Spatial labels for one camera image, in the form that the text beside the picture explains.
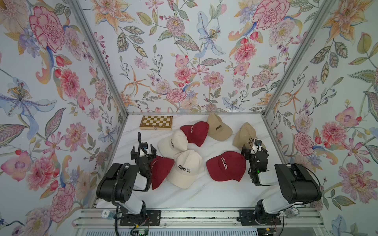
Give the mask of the red Colorado cap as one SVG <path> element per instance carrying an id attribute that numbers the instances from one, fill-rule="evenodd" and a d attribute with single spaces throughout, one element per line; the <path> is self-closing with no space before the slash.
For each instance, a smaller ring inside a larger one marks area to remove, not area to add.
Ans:
<path id="1" fill-rule="evenodd" d="M 240 182 L 246 172 L 245 157 L 234 151 L 226 151 L 206 162 L 210 177 L 217 182 Z"/>

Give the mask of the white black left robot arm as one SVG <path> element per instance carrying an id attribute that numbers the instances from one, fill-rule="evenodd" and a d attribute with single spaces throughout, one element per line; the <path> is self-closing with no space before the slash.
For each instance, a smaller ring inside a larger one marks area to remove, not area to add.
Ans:
<path id="1" fill-rule="evenodd" d="M 97 187 L 99 199 L 111 202 L 124 214 L 141 215 L 145 203 L 133 192 L 147 192 L 152 184 L 152 162 L 157 156 L 153 145 L 140 143 L 131 151 L 134 163 L 114 163 Z"/>

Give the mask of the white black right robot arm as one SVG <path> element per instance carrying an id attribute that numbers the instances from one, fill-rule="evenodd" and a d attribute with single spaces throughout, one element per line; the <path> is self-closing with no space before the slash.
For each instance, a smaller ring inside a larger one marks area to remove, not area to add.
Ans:
<path id="1" fill-rule="evenodd" d="M 321 187 L 301 164 L 276 164 L 267 169 L 268 152 L 262 147 L 242 147 L 241 154 L 250 162 L 248 174 L 256 186 L 278 186 L 279 189 L 265 199 L 259 200 L 253 219 L 260 224 L 275 219 L 295 204 L 309 204 L 321 199 Z"/>

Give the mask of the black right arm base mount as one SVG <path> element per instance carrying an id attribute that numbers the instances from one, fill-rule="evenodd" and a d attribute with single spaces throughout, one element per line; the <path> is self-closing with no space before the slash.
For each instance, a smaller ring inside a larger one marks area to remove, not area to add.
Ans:
<path id="1" fill-rule="evenodd" d="M 281 226 L 282 222 L 278 214 L 267 214 L 263 210 L 258 210 L 256 213 L 254 209 L 238 210 L 239 216 L 237 221 L 242 226 Z"/>

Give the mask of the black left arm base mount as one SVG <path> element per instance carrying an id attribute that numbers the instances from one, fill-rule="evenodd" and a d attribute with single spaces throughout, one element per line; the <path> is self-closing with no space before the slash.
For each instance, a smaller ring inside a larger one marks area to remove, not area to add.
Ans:
<path id="1" fill-rule="evenodd" d="M 161 210 L 143 210 L 140 214 L 123 213 L 119 225 L 120 226 L 159 226 L 161 219 Z"/>

